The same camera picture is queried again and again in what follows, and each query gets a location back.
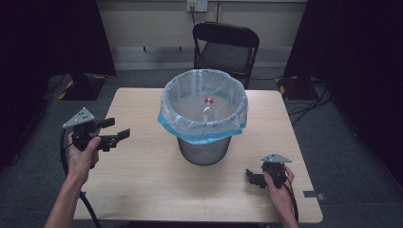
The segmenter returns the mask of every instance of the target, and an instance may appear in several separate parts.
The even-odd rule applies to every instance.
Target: trash can
[[[183,156],[197,165],[219,162],[231,137],[246,126],[243,85],[214,69],[193,69],[163,89],[158,122],[178,138]]]

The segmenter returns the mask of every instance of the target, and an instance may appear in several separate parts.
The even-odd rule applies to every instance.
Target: electrical outlet
[[[207,0],[198,0],[198,6],[197,6],[198,11],[207,11],[207,5],[208,5]]]
[[[186,0],[186,10],[187,11],[197,11],[198,1],[197,0]]]

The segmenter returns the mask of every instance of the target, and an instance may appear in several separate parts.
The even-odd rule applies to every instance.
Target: wooden table
[[[261,172],[261,157],[274,152],[291,159],[300,222],[320,222],[317,198],[290,124],[276,91],[247,90],[248,122],[233,136],[225,157],[197,166],[181,154],[177,138],[158,122],[163,90],[120,88],[107,117],[116,124],[101,135],[130,128],[130,138],[90,171],[83,187],[98,219],[212,222],[279,222],[266,189],[249,183],[245,169]],[[90,219],[79,200],[75,219]]]

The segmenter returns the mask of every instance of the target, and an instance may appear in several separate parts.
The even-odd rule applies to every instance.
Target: plastic bottle
[[[213,110],[213,97],[206,96],[204,98],[204,106],[202,108],[202,121],[211,122],[214,120],[214,110]]]

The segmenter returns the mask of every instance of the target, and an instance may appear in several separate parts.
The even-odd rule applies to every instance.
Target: plastic bag
[[[206,96],[214,100],[214,116],[209,122],[200,118]],[[248,99],[238,80],[219,70],[193,69],[165,86],[158,122],[188,143],[213,143],[241,134],[247,110]]]

